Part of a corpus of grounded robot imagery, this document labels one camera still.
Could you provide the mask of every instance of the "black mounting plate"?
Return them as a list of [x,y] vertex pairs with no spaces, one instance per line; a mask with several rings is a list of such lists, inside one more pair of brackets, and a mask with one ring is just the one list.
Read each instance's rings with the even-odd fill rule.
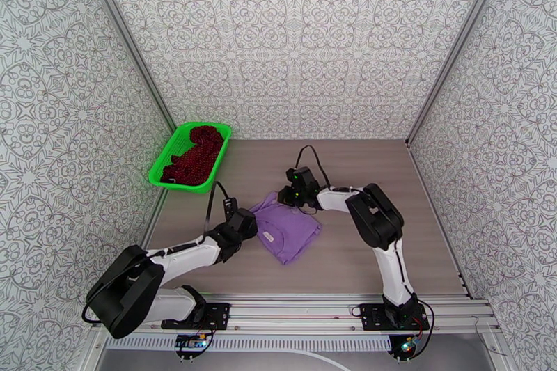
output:
[[198,322],[191,320],[176,321],[165,319],[161,323],[161,329],[170,330],[226,330],[228,318],[230,317],[229,303],[207,303],[203,316]]
[[[360,308],[360,318],[364,331],[389,331],[389,330],[403,330],[411,331],[413,333],[418,333],[420,331],[420,326],[411,317],[405,322],[401,327],[394,327],[385,314],[385,305],[382,303],[362,303],[359,305]],[[419,306],[419,309],[415,314],[415,317],[420,324],[422,324],[422,330],[426,331],[430,329],[430,323],[427,320],[427,315],[425,314],[425,309],[423,305]]]

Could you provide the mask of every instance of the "plastic basket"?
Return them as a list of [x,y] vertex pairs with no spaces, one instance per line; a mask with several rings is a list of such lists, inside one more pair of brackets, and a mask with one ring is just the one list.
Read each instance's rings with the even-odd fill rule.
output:
[[[189,139],[189,133],[191,129],[199,127],[201,125],[211,125],[217,129],[217,131],[222,135],[224,143],[222,144],[221,152],[217,160],[214,162],[213,169],[209,178],[199,186],[187,186],[185,184],[174,184],[174,183],[163,183],[161,182],[162,171],[164,167],[172,164],[171,157],[173,155],[183,155],[187,150],[195,146],[195,143]],[[161,152],[161,155],[157,158],[157,161],[153,164],[149,170],[149,182],[155,186],[166,187],[170,190],[181,190],[181,191],[192,191],[197,194],[204,194],[211,190],[211,186],[217,176],[217,170],[221,165],[222,159],[224,157],[224,152],[228,147],[228,141],[232,135],[232,129],[226,124],[218,123],[185,123],[176,129],[166,146]]]

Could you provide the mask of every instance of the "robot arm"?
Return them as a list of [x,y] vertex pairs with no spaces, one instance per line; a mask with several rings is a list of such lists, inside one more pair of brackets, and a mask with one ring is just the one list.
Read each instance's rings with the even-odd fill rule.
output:
[[242,241],[257,234],[250,211],[235,208],[227,216],[225,223],[181,245],[151,251],[137,245],[126,248],[87,294],[83,319],[93,322],[85,316],[91,308],[114,338],[127,336],[144,322],[198,322],[205,300],[197,291],[189,286],[160,287],[193,269],[226,262]]
[[307,167],[286,172],[292,183],[278,195],[286,205],[347,212],[362,240],[369,245],[383,280],[385,313],[394,327],[408,322],[419,310],[402,256],[404,219],[376,184],[361,188],[321,187]]

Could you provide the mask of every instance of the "red cloth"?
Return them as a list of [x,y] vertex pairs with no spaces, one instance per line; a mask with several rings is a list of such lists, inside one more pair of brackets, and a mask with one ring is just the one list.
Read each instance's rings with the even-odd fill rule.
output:
[[209,178],[224,140],[211,125],[191,129],[189,138],[196,145],[181,157],[172,156],[172,164],[162,171],[161,182],[198,186]]

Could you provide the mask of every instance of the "purple cloth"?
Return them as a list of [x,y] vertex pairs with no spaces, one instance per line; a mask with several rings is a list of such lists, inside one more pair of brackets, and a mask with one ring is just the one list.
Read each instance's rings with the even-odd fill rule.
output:
[[273,191],[251,208],[257,220],[259,240],[283,265],[298,258],[321,231],[313,217],[276,200]]

